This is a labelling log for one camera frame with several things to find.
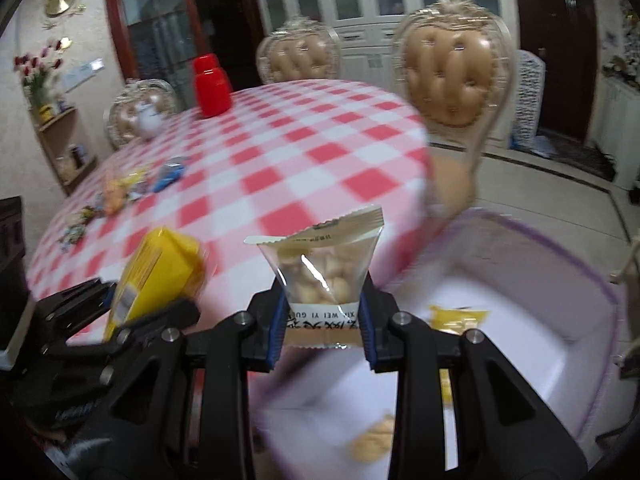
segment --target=checkered tablecloth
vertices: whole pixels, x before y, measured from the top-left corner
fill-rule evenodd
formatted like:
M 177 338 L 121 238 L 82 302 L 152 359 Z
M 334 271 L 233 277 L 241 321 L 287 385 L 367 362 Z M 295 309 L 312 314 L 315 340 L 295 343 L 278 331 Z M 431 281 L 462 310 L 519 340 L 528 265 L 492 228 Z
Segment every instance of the checkered tablecloth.
M 233 107 L 202 120 L 189 110 L 149 143 L 114 153 L 51 221 L 28 270 L 37 299 L 93 276 L 117 280 L 141 238 L 156 226 L 197 237 L 217 265 L 200 298 L 198 327 L 209 328 L 273 281 L 248 235 L 288 235 L 367 203 L 383 207 L 385 228 L 370 271 L 384 285 L 411 263 L 430 201 L 428 138 L 402 98 L 364 83 L 305 80 L 233 94 Z M 96 219 L 68 253 L 57 242 L 67 219 L 93 203 L 105 168 L 158 167 L 189 157 L 183 179 Z M 80 340 L 102 335 L 104 317 Z

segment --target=gold wall decoration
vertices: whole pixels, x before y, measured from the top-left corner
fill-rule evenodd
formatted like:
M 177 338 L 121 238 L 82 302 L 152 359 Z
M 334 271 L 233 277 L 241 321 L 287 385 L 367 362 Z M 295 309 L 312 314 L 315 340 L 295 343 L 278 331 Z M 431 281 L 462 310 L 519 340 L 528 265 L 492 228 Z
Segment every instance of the gold wall decoration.
M 82 14 L 86 10 L 80 0 L 42 0 L 46 19 L 43 28 L 51 30 L 57 27 L 61 20 Z

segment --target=table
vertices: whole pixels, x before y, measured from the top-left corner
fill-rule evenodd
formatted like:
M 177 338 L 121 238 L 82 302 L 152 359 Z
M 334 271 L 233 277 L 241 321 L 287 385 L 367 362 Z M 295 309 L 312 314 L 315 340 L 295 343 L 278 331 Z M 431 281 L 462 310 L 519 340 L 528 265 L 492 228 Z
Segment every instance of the table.
M 425 204 L 432 203 L 428 137 L 401 97 L 361 82 L 304 80 L 233 94 L 233 107 L 203 120 L 188 110 L 149 143 L 114 153 L 63 204 L 28 269 L 31 293 L 44 298 L 94 276 L 117 280 L 142 237 L 168 226 L 197 237 L 217 267 L 200 299 L 198 329 L 247 307 L 269 288 L 273 271 L 248 235 L 288 235 L 367 203 L 383 207 L 385 228 L 370 272 L 385 285 L 411 263 Z M 189 157 L 183 179 L 94 220 L 63 253 L 66 219 L 92 203 L 107 167 Z M 78 335 L 97 340 L 106 318 Z

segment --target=white kettle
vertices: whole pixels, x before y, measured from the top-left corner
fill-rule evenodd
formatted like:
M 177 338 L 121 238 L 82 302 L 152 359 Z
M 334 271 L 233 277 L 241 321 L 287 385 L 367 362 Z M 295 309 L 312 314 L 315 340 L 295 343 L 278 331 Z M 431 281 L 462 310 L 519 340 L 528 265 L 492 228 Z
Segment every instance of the white kettle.
M 155 139 L 164 129 L 164 115 L 153 103 L 137 103 L 138 135 L 143 140 Z

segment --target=red thermos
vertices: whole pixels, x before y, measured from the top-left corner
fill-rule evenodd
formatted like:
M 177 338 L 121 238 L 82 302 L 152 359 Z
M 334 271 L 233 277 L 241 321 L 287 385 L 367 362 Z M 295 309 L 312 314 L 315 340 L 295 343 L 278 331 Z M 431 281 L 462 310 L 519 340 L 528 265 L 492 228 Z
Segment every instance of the red thermos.
M 231 83 L 218 65 L 214 54 L 193 61 L 195 90 L 202 115 L 206 118 L 220 115 L 231 108 Z

